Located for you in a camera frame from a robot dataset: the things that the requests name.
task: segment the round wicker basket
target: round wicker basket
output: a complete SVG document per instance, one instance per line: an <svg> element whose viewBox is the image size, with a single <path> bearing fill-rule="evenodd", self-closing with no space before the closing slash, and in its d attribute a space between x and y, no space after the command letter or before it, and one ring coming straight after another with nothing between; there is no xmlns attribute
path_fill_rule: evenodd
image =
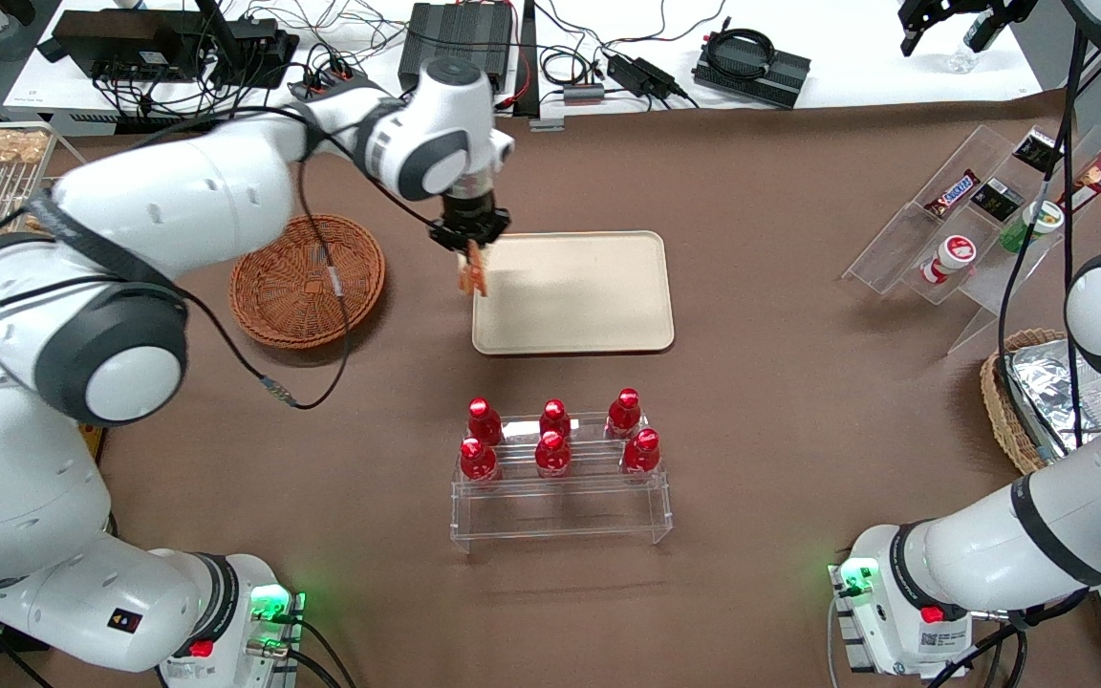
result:
<svg viewBox="0 0 1101 688"><path fill-rule="evenodd" d="M1065 332L1054 329L1024 329L1005 338L1005 351L1017 351L1023 347L1045 345L1057 339L1065 339ZM1017 421L1017 415L1014 414L1013 401L1001 382L1001 372L996 370L995 352L980 367L980 391L983 392L983 406L989 411L989 419L992 422L992 434L996 436L996 444L1009 454L1013 466L1017 467L1022 474L1034 473L1044 467L1039 450L1035 448L1031 436L1026 435L1026 430Z"/></svg>
<svg viewBox="0 0 1101 688"><path fill-rule="evenodd" d="M350 327L363 321L385 282L385 258L368 230L339 215L314 215L342 284ZM325 252L308 219L292 218L275 243L241 258L228 299L236 321L262 345L310 349L346 332Z"/></svg>

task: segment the chocolate bar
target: chocolate bar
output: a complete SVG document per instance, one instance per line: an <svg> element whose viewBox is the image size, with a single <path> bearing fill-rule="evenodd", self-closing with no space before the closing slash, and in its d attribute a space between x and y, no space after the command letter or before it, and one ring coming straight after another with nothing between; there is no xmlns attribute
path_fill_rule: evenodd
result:
<svg viewBox="0 0 1101 688"><path fill-rule="evenodd" d="M1025 203L1026 199L1023 199L1021 193L1005 186L996 177L989 179L979 192L974 193L974 196L971 196L971 204L983 208L998 221L1010 219L1011 215Z"/></svg>
<svg viewBox="0 0 1101 688"><path fill-rule="evenodd" d="M953 186L947 188L940 195L940 199L931 201L931 204L925 206L925 209L938 218L946 217L948 210L962 200L962 196L967 196L968 193L973 190L974 185L979 183L980 178L974 175L973 171L966 171L966 173L962 173L961 179L958 179L957 183L953 183Z"/></svg>

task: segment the clear acrylic stand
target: clear acrylic stand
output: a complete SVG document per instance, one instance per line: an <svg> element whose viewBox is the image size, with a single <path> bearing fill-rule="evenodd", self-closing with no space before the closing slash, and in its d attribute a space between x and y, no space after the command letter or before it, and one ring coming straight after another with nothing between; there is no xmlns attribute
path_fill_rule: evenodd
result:
<svg viewBox="0 0 1101 688"><path fill-rule="evenodd" d="M1043 127L1035 129L1044 131ZM952 293L964 293L969 299L980 305L980 310L967 324L948 352L953 352L995 323L1005 283L1009 283L1015 261L1015 254L1005 251L998 238L1002 229L1017 218L1017 212L1011 214L1007 221L998 221L992 215L971 204L974 192L967 193L962 200L949 208L945 218L937 218L925 206L938 199L967 171L972 171L980 178L975 190L989 179L996 178L1021 193L1028 204L1039 190L1043 173L1018 161L1013 155L1016 148L1016 143L1005 140L988 127L978 127L915 198L895 214L865 251L857 256L857 261L843 272L843 277L859 279L875 293L887 293L896 284L903 283L934 305L948 299ZM1075 170L1082 170L1098 151L1101 151L1101 127L1089 131L1082 142L1076 144ZM1045 199L1054 199L1059 195L1062 187L1062 179L1059 177L1061 175L1054 175ZM1075 221L1082 215L1083 210L1079 210ZM964 236L973 241L974 262L966 271L949 275L946 282L931 284L918 269L948 236L953 234ZM1032 241L1014 291L1031 277L1047 252L1061 242L1062 236L1065 232L1054 231Z"/></svg>
<svg viewBox="0 0 1101 688"><path fill-rule="evenodd" d="M537 416L506 416L495 457L503 478L464 478L454 458L449 534L464 552L478 539L643 534L652 544L674 527L664 465L645 474L620 471L624 440L607 439L606 414L571 417L571 474L539 478L533 461ZM641 419L641 426L647 418Z"/></svg>

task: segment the aluminum foil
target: aluminum foil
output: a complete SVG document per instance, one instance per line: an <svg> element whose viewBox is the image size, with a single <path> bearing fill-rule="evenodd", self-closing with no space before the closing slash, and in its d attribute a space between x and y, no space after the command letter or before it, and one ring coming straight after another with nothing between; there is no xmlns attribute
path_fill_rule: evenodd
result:
<svg viewBox="0 0 1101 688"><path fill-rule="evenodd" d="M1069 392L1068 341L1048 341L1010 354L1011 395L1022 409L1023 426L1045 462L1076 449L1073 402ZM1082 437L1101 435L1101 374L1078 352L1078 392L1082 396Z"/></svg>

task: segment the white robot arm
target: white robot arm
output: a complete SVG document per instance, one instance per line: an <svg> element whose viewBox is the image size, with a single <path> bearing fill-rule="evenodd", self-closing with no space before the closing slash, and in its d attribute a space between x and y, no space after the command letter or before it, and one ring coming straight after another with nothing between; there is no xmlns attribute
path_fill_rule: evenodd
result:
<svg viewBox="0 0 1101 688"><path fill-rule="evenodd" d="M1065 4L1101 48L1101 0ZM978 11L989 3L945 6ZM904 51L945 17L936 0L904 4ZM917 18L926 23L913 23ZM1101 373L1101 256L1075 275L1066 324ZM970 612L1027 610L1101 585L1101 436L948 517L869 528L839 574L874 668L937 675L970 648Z"/></svg>
<svg viewBox="0 0 1101 688"><path fill-rule="evenodd" d="M484 75L428 62L410 105L362 78L293 113L404 199L440 195L450 249L494 240L512 139ZM106 157L30 205L57 241L0 236L0 621L88 663L159 666L171 688L265 685L288 593L247 554L144 553L105 535L109 493L76 430L137 422L185 373L172 284L279 238L287 165L334 141L280 113Z"/></svg>

